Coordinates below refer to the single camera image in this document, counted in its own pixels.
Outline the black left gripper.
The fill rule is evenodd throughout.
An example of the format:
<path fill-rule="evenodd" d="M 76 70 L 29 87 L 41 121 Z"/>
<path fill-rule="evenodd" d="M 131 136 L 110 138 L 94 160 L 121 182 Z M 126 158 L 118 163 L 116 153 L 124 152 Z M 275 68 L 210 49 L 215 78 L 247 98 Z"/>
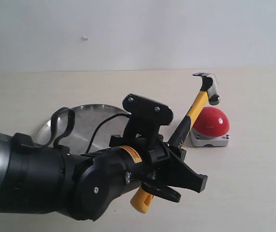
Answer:
<path fill-rule="evenodd" d="M 108 188 L 110 191 L 132 191 L 142 187 L 147 193 L 178 203 L 181 194 L 172 187 L 201 193 L 208 176 L 193 171 L 185 162 L 186 150 L 162 140 L 153 149 L 146 139 L 133 140 L 112 135 L 108 150 Z"/>

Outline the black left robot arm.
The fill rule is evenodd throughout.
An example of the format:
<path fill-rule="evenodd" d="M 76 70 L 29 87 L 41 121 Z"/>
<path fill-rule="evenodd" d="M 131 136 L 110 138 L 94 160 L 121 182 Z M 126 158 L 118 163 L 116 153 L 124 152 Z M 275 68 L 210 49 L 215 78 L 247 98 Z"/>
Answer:
<path fill-rule="evenodd" d="M 113 135 L 109 148 L 74 155 L 69 148 L 36 148 L 32 138 L 0 133 L 0 213 L 58 212 L 97 220 L 110 203 L 138 187 L 178 202 L 175 188 L 202 192 L 207 176 L 184 162 L 184 150 L 157 140 Z"/>

